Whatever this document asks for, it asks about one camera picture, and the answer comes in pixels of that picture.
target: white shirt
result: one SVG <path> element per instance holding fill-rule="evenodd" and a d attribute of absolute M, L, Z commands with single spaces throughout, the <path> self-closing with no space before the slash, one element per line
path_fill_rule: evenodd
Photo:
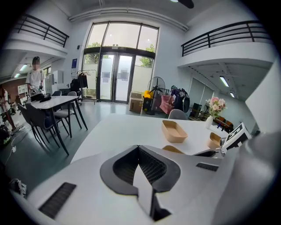
<path fill-rule="evenodd" d="M 39 89 L 41 81 L 44 80 L 45 78 L 46 77 L 42 69 L 31 70 L 27 74 L 25 83 L 29 83 L 30 85 L 33 85 L 36 89 Z"/>
<path fill-rule="evenodd" d="M 4 112 L 6 112 L 6 109 L 9 110 L 11 107 L 8 103 L 8 92 L 5 90 L 5 95 L 3 97 L 3 100 L 6 101 L 5 105 L 2 105 Z"/>

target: ceiling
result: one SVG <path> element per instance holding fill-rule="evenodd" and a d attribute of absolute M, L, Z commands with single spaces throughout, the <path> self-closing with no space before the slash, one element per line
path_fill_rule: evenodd
<path fill-rule="evenodd" d="M 57 58 L 45 55 L 44 53 L 31 53 L 21 50 L 2 50 L 0 56 L 0 83 L 14 78 L 17 73 L 21 75 L 18 77 L 25 77 L 32 69 L 31 63 L 35 56 L 40 57 L 41 67 L 47 65 Z M 27 64 L 27 67 L 20 71 L 21 67 Z"/>
<path fill-rule="evenodd" d="M 180 2 L 171 0 L 52 0 L 69 17 L 99 8 L 135 7 L 163 14 L 183 24 L 220 1 L 222 0 L 193 0 L 195 6 L 189 9 Z"/>
<path fill-rule="evenodd" d="M 236 98 L 245 101 L 266 76 L 271 65 L 270 62 L 255 60 L 251 64 L 219 62 L 190 68 L 212 82 L 220 93 L 230 96 L 232 92 Z M 225 78 L 229 87 L 223 84 L 220 76 Z"/>

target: gray floor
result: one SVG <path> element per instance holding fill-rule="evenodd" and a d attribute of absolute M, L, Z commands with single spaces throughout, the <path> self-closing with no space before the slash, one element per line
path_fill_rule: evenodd
<path fill-rule="evenodd" d="M 26 133 L 26 131 L 29 131 L 31 129 L 28 124 L 25 124 L 25 131 L 16 133 L 16 136 L 19 136 L 13 143 L 14 145 L 16 145 L 16 152 L 11 154 L 10 159 L 6 164 L 7 176 L 12 179 L 18 178 L 19 180 L 21 180 L 24 184 L 27 185 L 29 193 L 39 183 L 43 182 L 53 174 L 57 173 L 65 166 L 69 165 L 77 149 L 84 141 L 86 136 L 108 114 L 116 113 L 136 116 L 140 115 L 129 111 L 129 106 L 124 104 L 111 104 L 99 102 L 94 105 L 93 102 L 83 102 L 80 108 L 85 122 L 88 126 L 88 130 L 86 130 L 83 126 L 81 119 L 80 122 L 82 125 L 82 129 L 80 129 L 75 116 L 72 115 L 72 138 L 70 138 L 67 135 L 62 124 L 59 123 L 61 136 L 69 152 L 69 156 L 66 155 L 62 147 L 57 147 L 49 132 L 47 132 L 46 135 L 50 141 L 50 144 L 45 141 L 47 143 L 47 147 L 44 144 L 41 144 L 36 141 L 32 131 L 30 131 L 26 136 L 25 134 L 19 136 L 21 133 Z M 164 118 L 165 116 L 165 114 L 154 115 L 154 117 L 161 118 Z M 6 162 L 10 152 L 11 144 L 9 144 L 5 149 L 0 152 L 0 160 L 2 163 Z"/>

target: potted plant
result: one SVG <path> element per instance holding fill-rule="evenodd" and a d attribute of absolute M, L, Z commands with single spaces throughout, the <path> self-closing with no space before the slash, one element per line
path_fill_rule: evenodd
<path fill-rule="evenodd" d="M 225 101 L 222 98 L 213 97 L 209 100 L 206 100 L 209 105 L 209 114 L 210 116 L 206 120 L 206 128 L 210 128 L 212 125 L 214 117 L 218 117 L 219 113 L 226 108 Z"/>

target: door frame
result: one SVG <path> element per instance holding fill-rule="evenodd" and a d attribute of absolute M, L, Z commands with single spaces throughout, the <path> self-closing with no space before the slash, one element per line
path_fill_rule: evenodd
<path fill-rule="evenodd" d="M 114 55 L 113 65 L 112 65 L 112 80 L 111 80 L 111 100 L 108 99 L 101 99 L 101 67 L 102 67 L 102 58 L 104 55 Z M 116 100 L 116 85 L 117 85 L 117 73 L 119 67 L 120 56 L 131 56 L 131 68 L 129 73 L 129 83 L 128 83 L 128 90 L 127 90 L 127 100 L 120 101 Z M 114 102 L 114 103 L 123 103 L 128 104 L 130 99 L 130 93 L 132 91 L 132 84 L 133 84 L 133 73 L 135 69 L 135 62 L 136 62 L 136 55 L 122 53 L 122 52 L 101 52 L 99 55 L 99 68 L 97 72 L 97 82 L 96 82 L 96 90 L 97 90 L 97 99 L 101 102 Z"/>

